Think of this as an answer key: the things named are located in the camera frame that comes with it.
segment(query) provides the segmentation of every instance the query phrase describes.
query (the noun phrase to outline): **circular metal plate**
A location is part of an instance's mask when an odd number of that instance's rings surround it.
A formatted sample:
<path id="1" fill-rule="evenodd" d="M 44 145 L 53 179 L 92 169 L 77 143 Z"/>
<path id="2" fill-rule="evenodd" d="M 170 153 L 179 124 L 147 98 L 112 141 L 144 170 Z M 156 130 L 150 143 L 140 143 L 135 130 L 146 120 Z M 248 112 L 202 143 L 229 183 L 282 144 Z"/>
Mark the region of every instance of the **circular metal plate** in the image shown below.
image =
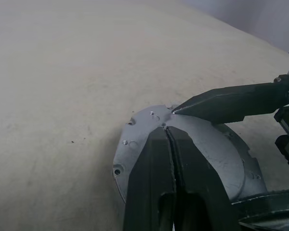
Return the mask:
<path id="1" fill-rule="evenodd" d="M 229 132 L 220 132 L 209 121 L 188 115 L 175 115 L 166 106 L 156 105 L 139 111 L 131 118 L 118 144 L 113 175 L 124 202 L 130 172 L 148 135 L 159 126 L 173 126 L 187 132 L 219 174 L 229 199 L 238 197 L 244 186 L 245 170 L 237 148 L 229 140 Z"/>

